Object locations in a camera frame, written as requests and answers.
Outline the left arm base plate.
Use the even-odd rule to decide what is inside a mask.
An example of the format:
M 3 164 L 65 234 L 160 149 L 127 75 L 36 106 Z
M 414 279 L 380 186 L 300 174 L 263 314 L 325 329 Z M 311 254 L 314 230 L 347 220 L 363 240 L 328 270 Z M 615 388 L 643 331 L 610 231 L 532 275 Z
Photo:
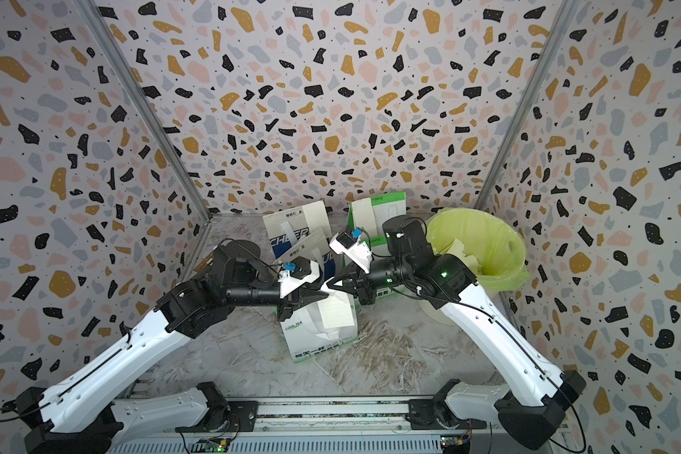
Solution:
M 193 425 L 177 427 L 177 433 L 252 432 L 255 428 L 259 402 L 253 400 L 230 401 L 228 404 L 211 406 L 207 414 Z

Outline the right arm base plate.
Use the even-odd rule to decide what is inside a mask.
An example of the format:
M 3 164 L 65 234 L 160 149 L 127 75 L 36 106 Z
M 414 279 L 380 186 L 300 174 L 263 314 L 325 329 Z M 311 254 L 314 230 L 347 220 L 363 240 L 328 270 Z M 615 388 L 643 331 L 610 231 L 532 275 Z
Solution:
M 406 420 L 413 431 L 467 431 L 468 429 L 486 429 L 484 421 L 462 419 L 456 416 L 443 401 L 429 399 L 411 399 L 408 402 L 409 412 Z

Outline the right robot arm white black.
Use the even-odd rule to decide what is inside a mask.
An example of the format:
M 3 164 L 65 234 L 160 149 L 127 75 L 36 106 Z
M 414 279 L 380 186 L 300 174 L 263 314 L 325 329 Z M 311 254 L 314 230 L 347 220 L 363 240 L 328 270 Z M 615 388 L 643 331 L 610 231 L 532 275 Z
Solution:
M 432 399 L 410 405 L 410 422 L 458 429 L 479 420 L 501 426 L 525 448 L 545 446 L 582 395 L 584 378 L 561 370 L 527 342 L 461 259 L 435 253 L 422 219 L 400 215 L 385 221 L 382 230 L 388 253 L 380 258 L 362 241 L 359 228 L 333 236 L 331 250 L 351 262 L 327 287 L 362 305 L 374 304 L 379 289 L 404 287 L 407 297 L 429 302 L 463 329 L 505 380 L 492 387 L 452 379 Z

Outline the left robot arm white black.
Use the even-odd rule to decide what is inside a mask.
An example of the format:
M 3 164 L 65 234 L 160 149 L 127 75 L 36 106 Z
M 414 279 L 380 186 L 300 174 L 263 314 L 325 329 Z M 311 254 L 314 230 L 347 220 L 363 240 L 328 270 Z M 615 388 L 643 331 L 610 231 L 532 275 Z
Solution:
M 202 382 L 183 393 L 142 401 L 120 398 L 157 362 L 240 306 L 274 306 L 280 319 L 325 298 L 323 268 L 297 257 L 279 268 L 251 241 L 229 239 L 212 260 L 164 294 L 121 339 L 77 373 L 49 388 L 30 387 L 0 408 L 0 424 L 19 420 L 30 431 L 28 453 L 106 453 L 159 431 L 231 429 L 238 420 L 218 386 Z

